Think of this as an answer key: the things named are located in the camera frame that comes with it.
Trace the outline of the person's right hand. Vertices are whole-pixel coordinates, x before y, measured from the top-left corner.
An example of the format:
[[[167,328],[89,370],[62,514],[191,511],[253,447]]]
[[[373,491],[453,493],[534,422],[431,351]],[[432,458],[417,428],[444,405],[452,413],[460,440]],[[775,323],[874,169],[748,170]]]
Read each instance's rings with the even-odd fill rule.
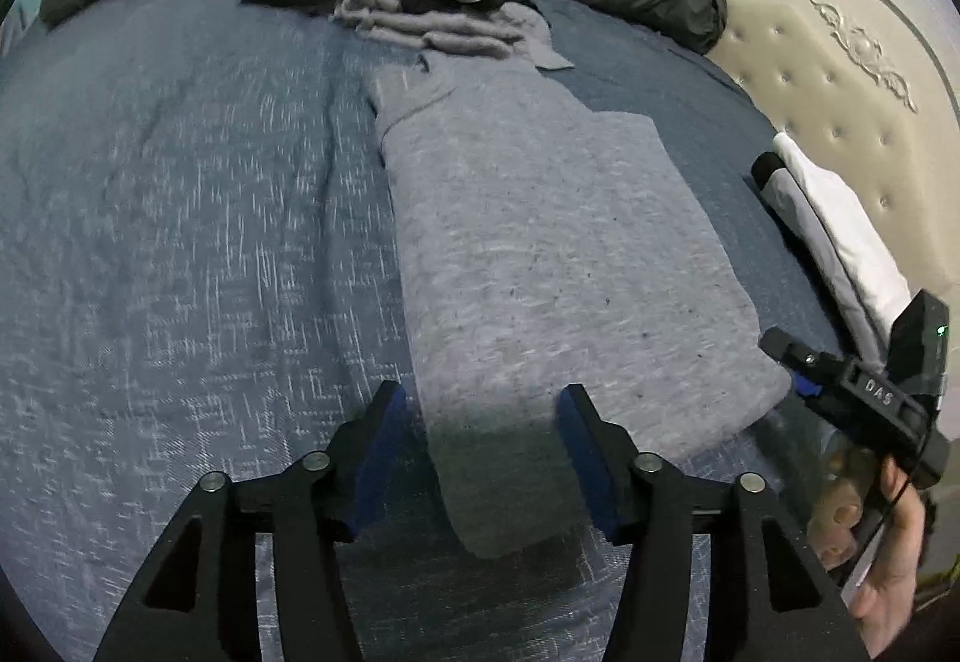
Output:
[[[871,568],[850,602],[862,644],[871,659],[886,651],[913,614],[923,552],[926,508],[918,490],[892,458],[885,458],[878,488],[893,503]],[[823,568],[832,571],[857,552],[854,526],[862,517],[864,490],[838,477],[823,488],[807,527],[809,543]]]

